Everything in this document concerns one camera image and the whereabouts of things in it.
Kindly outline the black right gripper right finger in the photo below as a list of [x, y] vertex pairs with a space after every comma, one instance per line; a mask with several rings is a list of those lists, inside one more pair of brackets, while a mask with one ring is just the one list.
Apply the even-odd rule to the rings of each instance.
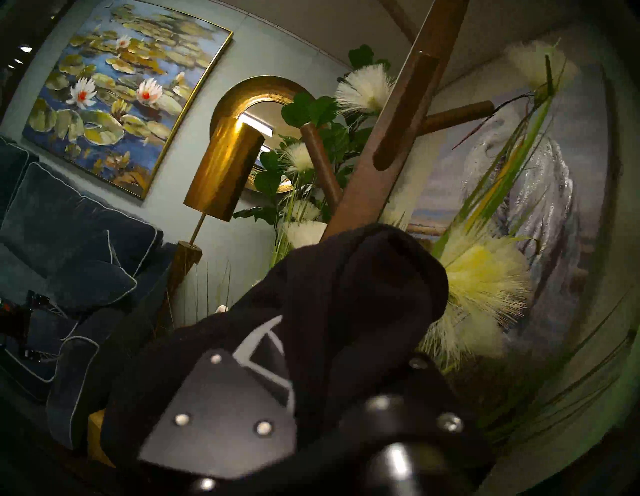
[[477, 417], [414, 354], [350, 411], [361, 493], [476, 493], [495, 465]]

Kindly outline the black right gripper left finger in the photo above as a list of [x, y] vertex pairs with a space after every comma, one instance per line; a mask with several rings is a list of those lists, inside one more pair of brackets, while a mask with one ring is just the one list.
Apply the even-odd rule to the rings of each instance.
[[200, 478], [236, 480], [293, 455], [296, 397], [278, 315], [228, 351], [195, 362], [137, 460]]

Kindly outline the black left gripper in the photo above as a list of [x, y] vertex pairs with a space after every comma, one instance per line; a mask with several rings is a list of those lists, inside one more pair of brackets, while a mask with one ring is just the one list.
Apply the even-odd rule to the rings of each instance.
[[27, 341], [32, 313], [35, 310], [49, 310], [51, 307], [47, 296], [35, 292], [28, 292], [22, 305], [1, 297], [1, 335], [4, 335], [1, 348], [7, 347], [7, 337], [11, 337], [18, 344], [21, 360], [48, 360], [46, 353], [28, 347]]

